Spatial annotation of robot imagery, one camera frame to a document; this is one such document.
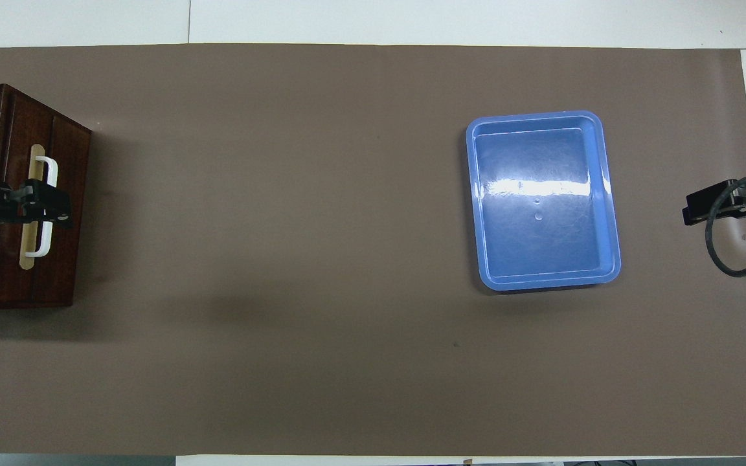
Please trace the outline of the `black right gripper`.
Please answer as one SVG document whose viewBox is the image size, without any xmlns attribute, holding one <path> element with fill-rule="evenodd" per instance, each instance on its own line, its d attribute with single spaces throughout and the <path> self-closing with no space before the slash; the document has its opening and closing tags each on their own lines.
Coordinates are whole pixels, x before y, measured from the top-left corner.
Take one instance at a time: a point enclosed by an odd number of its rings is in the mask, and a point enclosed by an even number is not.
<svg viewBox="0 0 746 466">
<path fill-rule="evenodd" d="M 685 225 L 696 225 L 708 220 L 714 203 L 719 203 L 716 218 L 746 218 L 746 178 L 730 178 L 689 194 L 682 209 Z"/>
</svg>

